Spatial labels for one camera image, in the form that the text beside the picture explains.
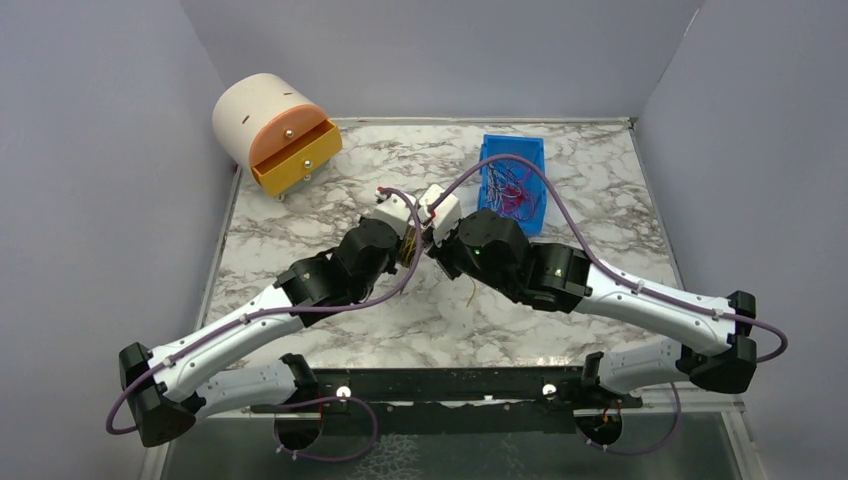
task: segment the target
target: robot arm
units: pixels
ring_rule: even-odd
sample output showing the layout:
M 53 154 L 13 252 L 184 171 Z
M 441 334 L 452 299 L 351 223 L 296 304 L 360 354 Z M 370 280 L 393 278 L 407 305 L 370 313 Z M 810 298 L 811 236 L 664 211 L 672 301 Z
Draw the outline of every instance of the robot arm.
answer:
M 639 285 L 631 290 L 606 276 L 583 251 L 531 243 L 514 220 L 491 210 L 461 218 L 455 196 L 430 212 L 429 205 L 443 192 L 432 186 L 418 200 L 418 218 L 427 223 L 427 255 L 449 278 L 466 274 L 537 310 L 603 315 L 669 337 L 626 352 L 589 355 L 581 382 L 587 399 L 609 404 L 638 387 L 681 380 L 722 393 L 747 389 L 756 368 L 756 344 L 747 337 L 750 327 L 720 318 L 718 312 L 753 318 L 751 295 L 702 297 L 618 270 Z M 359 304 L 382 273 L 396 273 L 411 203 L 382 194 L 378 202 L 371 217 L 363 217 L 338 247 L 294 262 L 273 285 L 224 318 L 166 345 L 148 350 L 136 343 L 121 352 L 122 385 L 145 446 L 168 442 L 197 419 L 221 411 L 315 398 L 318 382 L 300 355 L 285 355 L 262 367 L 222 370 L 339 311 L 323 307 Z M 642 294 L 642 287 L 713 309 L 716 315 L 656 300 Z M 295 315 L 285 309 L 292 306 L 318 308 Z M 256 313 L 262 310 L 268 314 Z M 128 388 L 145 375 L 136 388 Z
M 245 305 L 197 332 L 153 349 L 139 343 L 123 349 L 121 382 L 142 444 L 168 442 L 198 418 L 221 411 L 314 398 L 317 381 L 300 355 L 263 367 L 222 370 L 276 338 L 343 311 L 340 307 L 367 306 L 361 302 L 379 276 L 397 272 L 408 207 L 412 203 L 381 203 L 338 247 L 294 262 Z M 296 315 L 287 308 L 294 306 L 310 310 Z M 111 415 L 107 430 L 114 430 L 114 410 Z
M 625 395 L 643 386 L 689 380 L 720 393 L 744 392 L 756 369 L 750 328 L 721 318 L 721 312 L 755 315 L 754 298 L 736 292 L 705 297 L 640 279 L 639 285 L 714 312 L 700 315 L 618 284 L 582 250 L 558 243 L 531 243 L 518 224 L 480 210 L 434 238 L 427 255 L 449 278 L 469 275 L 516 303 L 536 310 L 603 315 L 669 337 L 621 353 L 586 359 L 584 386 L 601 396 Z

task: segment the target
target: cable tie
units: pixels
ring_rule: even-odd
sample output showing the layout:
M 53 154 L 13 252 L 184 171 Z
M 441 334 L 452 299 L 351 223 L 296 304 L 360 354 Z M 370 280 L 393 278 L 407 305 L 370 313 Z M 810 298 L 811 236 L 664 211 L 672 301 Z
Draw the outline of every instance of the cable tie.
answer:
M 639 295 L 640 293 L 642 293 L 642 289 L 643 289 L 644 287 L 645 287 L 645 281 L 640 279 L 640 280 L 636 283 L 636 289 L 635 289 L 635 290 L 633 290 L 633 294 L 634 294 L 634 295 Z

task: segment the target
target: black plastic cover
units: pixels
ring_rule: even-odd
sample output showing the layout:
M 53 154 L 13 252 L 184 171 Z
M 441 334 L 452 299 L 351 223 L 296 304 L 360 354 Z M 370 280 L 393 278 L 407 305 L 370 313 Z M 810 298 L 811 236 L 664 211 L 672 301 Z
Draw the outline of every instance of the black plastic cover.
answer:
M 121 388 L 127 388 L 127 385 L 148 370 L 149 359 L 147 348 L 140 343 L 133 343 L 121 350 L 118 354 Z M 127 398 L 141 444 L 145 447 L 162 445 L 188 431 L 194 425 L 194 414 L 205 403 L 196 393 L 182 403 L 169 400 L 163 393 L 149 378 Z

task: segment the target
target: gray wall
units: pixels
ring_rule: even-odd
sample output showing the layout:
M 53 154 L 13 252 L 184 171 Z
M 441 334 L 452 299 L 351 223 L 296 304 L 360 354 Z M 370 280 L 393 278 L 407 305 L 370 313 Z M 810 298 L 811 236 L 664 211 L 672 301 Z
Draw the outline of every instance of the gray wall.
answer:
M 226 85 L 333 116 L 641 112 L 703 0 L 181 0 Z
M 0 477 L 136 478 L 117 354 L 197 314 L 222 85 L 171 0 L 0 2 L 0 65 Z
M 708 0 L 637 124 L 687 288 L 754 292 L 790 336 L 745 397 L 772 480 L 848 469 L 846 25 L 845 0 Z

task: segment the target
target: metal frame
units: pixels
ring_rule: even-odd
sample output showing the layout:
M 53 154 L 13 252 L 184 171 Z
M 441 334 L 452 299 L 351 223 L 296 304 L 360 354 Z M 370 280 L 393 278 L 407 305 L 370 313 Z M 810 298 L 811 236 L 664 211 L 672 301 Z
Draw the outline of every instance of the metal frame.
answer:
M 639 152 L 638 143 L 636 142 L 634 121 L 631 118 L 612 118 L 612 119 L 551 119 L 551 118 L 422 118 L 422 117 L 403 117 L 403 118 L 373 118 L 373 117 L 352 117 L 336 119 L 339 126 L 355 126 L 355 125 L 473 125 L 473 124 L 528 124 L 528 123 L 548 123 L 548 124 L 568 124 L 568 123 L 592 123 L 592 124 L 623 124 L 628 127 L 631 142 L 636 153 L 637 161 L 639 162 L 642 176 L 645 179 L 645 184 L 648 189 L 648 195 L 651 198 L 651 203 L 655 207 L 657 221 L 662 230 L 663 242 L 669 252 L 672 271 L 680 288 L 684 288 L 683 278 L 677 266 L 677 261 L 674 256 L 674 249 L 667 235 L 667 229 L 663 221 L 659 209 L 656 208 L 655 197 L 651 188 L 650 181 L 645 174 L 645 164 L 642 161 Z M 220 267 L 221 257 L 226 244 L 227 231 L 229 230 L 232 220 L 235 202 L 238 196 L 239 187 L 241 185 L 243 172 L 239 168 L 233 178 L 233 183 L 230 191 L 230 199 L 225 212 L 224 222 L 221 226 L 221 232 L 218 238 L 218 244 L 215 249 L 215 254 L 212 259 L 212 265 L 209 271 L 209 277 L 203 291 L 203 298 L 200 305 L 200 311 L 195 322 L 195 330 L 203 326 L 203 321 L 209 311 L 212 293 L 214 291 L 215 282 L 218 277 L 218 268 Z M 741 477 L 744 480 L 765 480 L 764 470 L 756 453 L 755 447 L 748 435 L 742 413 L 745 406 L 741 397 L 738 395 L 728 396 L 714 394 L 703 391 L 688 382 L 677 384 L 680 392 L 681 404 L 684 406 L 687 413 L 694 412 L 721 412 L 724 420 L 724 426 L 728 432 L 728 439 L 736 458 L 737 465 Z M 665 413 L 673 412 L 676 409 L 671 389 L 667 386 L 650 387 L 643 389 L 642 401 L 644 406 L 638 410 L 626 410 L 625 415 L 640 415 L 649 413 Z M 575 414 L 581 413 L 599 413 L 599 410 L 576 410 Z M 268 419 L 268 418 L 285 418 L 293 419 L 301 416 L 312 417 L 312 414 L 292 414 L 292 413 L 252 413 L 249 409 L 243 409 L 233 412 L 225 412 L 217 414 L 212 418 L 243 418 L 243 419 Z M 165 463 L 168 455 L 169 445 L 165 444 L 159 447 L 147 449 L 142 469 L 139 474 L 140 480 L 159 480 L 164 472 Z

